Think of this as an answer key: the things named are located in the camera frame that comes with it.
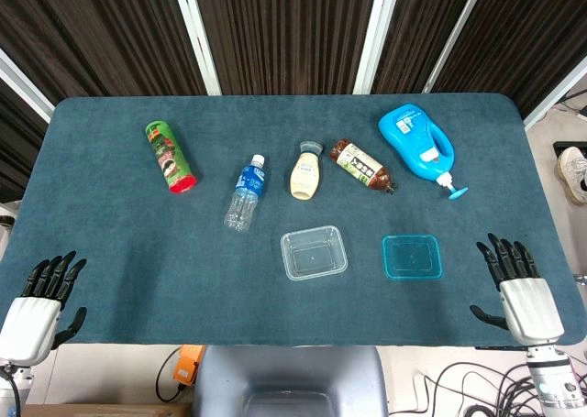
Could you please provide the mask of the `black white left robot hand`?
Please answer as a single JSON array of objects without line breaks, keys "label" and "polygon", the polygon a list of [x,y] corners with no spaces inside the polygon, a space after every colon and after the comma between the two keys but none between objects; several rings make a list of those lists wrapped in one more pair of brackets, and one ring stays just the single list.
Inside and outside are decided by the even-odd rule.
[{"label": "black white left robot hand", "polygon": [[75,262],[75,256],[71,251],[63,257],[45,259],[31,270],[21,294],[12,301],[1,329],[3,367],[34,367],[83,327],[85,307],[77,310],[66,329],[58,330],[61,313],[86,265],[84,258]]}]

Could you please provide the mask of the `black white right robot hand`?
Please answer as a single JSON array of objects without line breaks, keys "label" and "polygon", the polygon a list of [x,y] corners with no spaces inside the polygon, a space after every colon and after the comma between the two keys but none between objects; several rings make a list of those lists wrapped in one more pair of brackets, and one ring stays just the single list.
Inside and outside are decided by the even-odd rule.
[{"label": "black white right robot hand", "polygon": [[476,244],[498,291],[504,316],[486,313],[472,305],[471,313],[481,322],[511,333],[522,346],[553,345],[564,335],[554,297],[528,249],[490,233],[489,245]]}]

